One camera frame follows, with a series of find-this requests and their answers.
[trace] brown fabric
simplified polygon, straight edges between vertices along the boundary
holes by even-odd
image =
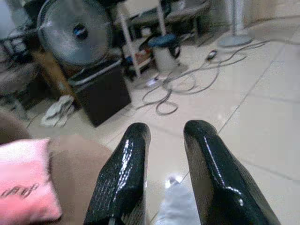
[[[23,124],[5,109],[0,109],[0,144],[31,138]]]
[[[51,175],[63,210],[58,225],[82,225],[98,174],[111,152],[78,135],[50,141]]]

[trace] power cord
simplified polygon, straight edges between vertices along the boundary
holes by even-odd
[[[247,56],[244,55],[241,59],[238,59],[234,62],[230,62],[230,63],[226,63],[224,64],[225,62],[228,62],[230,61],[235,55],[237,55],[239,52],[241,51],[245,51],[245,50],[250,50],[250,49],[256,49],[256,48],[259,48],[259,47],[262,47],[264,46],[266,43],[269,43],[269,42],[280,42],[280,43],[284,43],[286,45],[300,45],[300,43],[298,42],[293,42],[293,41],[289,41],[289,40],[281,40],[281,39],[270,39],[270,40],[263,40],[263,41],[260,41],[258,43],[255,43],[255,44],[251,44],[251,45],[247,45],[245,47],[242,47],[242,48],[239,48],[238,50],[234,51],[230,57],[228,57],[227,59],[225,60],[217,60],[217,61],[213,61],[213,59],[216,57],[216,54],[217,54],[217,51],[216,50],[213,50],[209,53],[209,55],[207,56],[206,60],[204,61],[204,63],[197,69],[193,69],[193,70],[190,70],[190,71],[187,71],[185,73],[182,73],[180,75],[174,75],[172,76],[172,73],[173,71],[168,75],[168,77],[163,81],[163,83],[160,85],[160,86],[157,86],[155,88],[153,88],[152,90],[148,91],[142,98],[142,102],[144,103],[144,105],[142,106],[139,106],[139,107],[135,107],[136,110],[138,109],[141,109],[141,108],[144,108],[146,106],[149,106],[149,105],[155,105],[157,104],[156,106],[156,113],[158,115],[161,115],[161,116],[166,116],[166,115],[170,115],[174,112],[177,111],[177,109],[179,108],[178,104],[176,103],[173,103],[173,102],[169,102],[169,98],[171,97],[172,93],[176,93],[176,94],[180,94],[180,95],[193,95],[193,94],[197,94],[197,93],[200,93],[202,91],[205,91],[207,90],[209,87],[211,87],[214,82],[217,80],[217,78],[219,77],[220,75],[220,68],[221,67],[227,67],[229,65],[233,65],[235,63],[238,63],[238,62],[241,62],[243,61]],[[205,65],[211,65],[211,64],[216,64],[216,66],[208,66],[208,67],[205,67]],[[197,71],[201,71],[201,70],[210,70],[210,69],[217,69],[216,71],[216,75],[215,77],[213,78],[213,80],[209,83],[209,85],[207,85],[206,87],[204,88],[201,88],[200,90],[196,90],[196,91],[192,91],[195,87],[196,87],[196,79],[195,79],[195,76],[193,75],[194,72],[197,72]],[[179,79],[179,78],[182,78],[184,76],[190,76],[192,79],[193,79],[193,85],[191,88],[187,89],[187,90],[176,90],[172,87],[172,82]],[[163,98],[161,98],[160,100],[157,100],[157,101],[152,101],[152,102],[147,102],[145,101],[145,98],[150,94],[152,93],[153,91],[157,90],[158,88],[162,87],[164,90],[167,91],[167,94],[166,96],[164,96]],[[161,112],[159,110],[160,106],[162,104],[166,104],[166,105],[171,105],[174,107],[173,110],[171,110],[170,112]]]

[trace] white cloth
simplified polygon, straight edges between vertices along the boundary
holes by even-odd
[[[200,225],[193,190],[174,182],[165,191],[165,200],[157,214],[155,225]]]
[[[41,125],[44,127],[63,127],[68,117],[74,112],[73,101],[74,98],[70,95],[61,96],[58,102],[49,107],[41,119]]]

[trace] standing fan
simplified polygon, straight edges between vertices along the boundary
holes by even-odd
[[[111,22],[95,0],[47,0],[37,26],[43,47],[69,65],[98,64],[112,43]]]

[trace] pink pillow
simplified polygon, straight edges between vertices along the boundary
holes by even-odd
[[[61,207],[49,174],[49,140],[0,146],[0,225],[54,221]]]

